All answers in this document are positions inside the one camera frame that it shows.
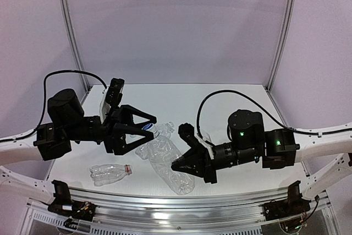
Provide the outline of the clear bottle with red ring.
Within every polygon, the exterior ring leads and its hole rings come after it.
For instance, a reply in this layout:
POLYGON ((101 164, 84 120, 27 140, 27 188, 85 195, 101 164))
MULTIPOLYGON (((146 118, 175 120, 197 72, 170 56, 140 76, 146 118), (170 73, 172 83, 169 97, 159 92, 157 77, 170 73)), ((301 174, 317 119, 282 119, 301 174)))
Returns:
POLYGON ((132 174, 131 165, 105 164, 90 167, 90 177, 94 186, 101 187, 121 181, 132 174))

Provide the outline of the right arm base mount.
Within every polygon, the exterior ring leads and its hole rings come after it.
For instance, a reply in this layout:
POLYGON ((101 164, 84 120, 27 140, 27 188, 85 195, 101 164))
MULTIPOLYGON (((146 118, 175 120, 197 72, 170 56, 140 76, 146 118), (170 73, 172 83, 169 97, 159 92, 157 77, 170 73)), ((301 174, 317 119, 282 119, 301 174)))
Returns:
POLYGON ((271 200, 263 204, 263 214, 266 221, 278 220, 279 227, 285 234, 299 234, 307 220, 315 213, 320 197, 315 196, 316 205, 313 211, 307 215, 310 208, 310 200, 303 199, 300 192, 301 181, 296 181, 288 186, 287 198, 271 200))

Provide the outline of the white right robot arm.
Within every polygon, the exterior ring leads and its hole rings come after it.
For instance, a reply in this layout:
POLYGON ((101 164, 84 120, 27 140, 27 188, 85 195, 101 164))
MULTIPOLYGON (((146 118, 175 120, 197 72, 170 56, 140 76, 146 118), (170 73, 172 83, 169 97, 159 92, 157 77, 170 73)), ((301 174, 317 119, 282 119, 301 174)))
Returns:
POLYGON ((265 131, 260 112, 237 110, 228 118, 228 143, 212 145, 194 135, 189 123, 178 128, 180 138, 190 149, 172 162, 171 168, 202 178, 206 183, 217 183, 217 170, 249 162, 261 162, 263 168, 278 170, 293 166, 313 157, 336 155, 336 158, 310 176, 306 186, 291 184, 304 200, 313 200, 320 192, 351 175, 351 124, 335 131, 318 132, 282 128, 265 131))

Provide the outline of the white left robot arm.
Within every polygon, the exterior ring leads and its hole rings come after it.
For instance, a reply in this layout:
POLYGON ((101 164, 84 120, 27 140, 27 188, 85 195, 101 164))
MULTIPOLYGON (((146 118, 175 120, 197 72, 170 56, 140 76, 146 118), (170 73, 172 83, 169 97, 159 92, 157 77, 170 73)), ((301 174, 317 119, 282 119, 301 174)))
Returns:
POLYGON ((46 205, 62 199, 71 204, 64 182, 42 182, 21 174, 11 173, 5 165, 22 161, 50 161, 72 151, 72 143, 92 142, 102 145, 105 152, 125 155, 151 141, 152 132, 143 129, 155 124, 157 118, 130 105, 120 105, 121 92, 109 103, 102 117, 86 116, 73 89, 56 93, 47 102, 51 122, 40 125, 33 135, 16 135, 1 139, 1 190, 16 192, 46 205))

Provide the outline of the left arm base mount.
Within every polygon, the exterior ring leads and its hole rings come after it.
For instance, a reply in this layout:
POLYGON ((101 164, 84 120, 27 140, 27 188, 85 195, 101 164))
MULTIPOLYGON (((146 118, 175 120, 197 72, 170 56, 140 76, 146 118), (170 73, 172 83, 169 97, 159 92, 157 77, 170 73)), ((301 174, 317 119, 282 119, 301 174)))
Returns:
POLYGON ((63 226, 77 229, 79 221, 92 222, 95 216, 96 205, 89 201, 77 201, 71 198, 69 187, 66 183, 53 180, 54 201, 48 206, 48 211, 66 217, 63 226))

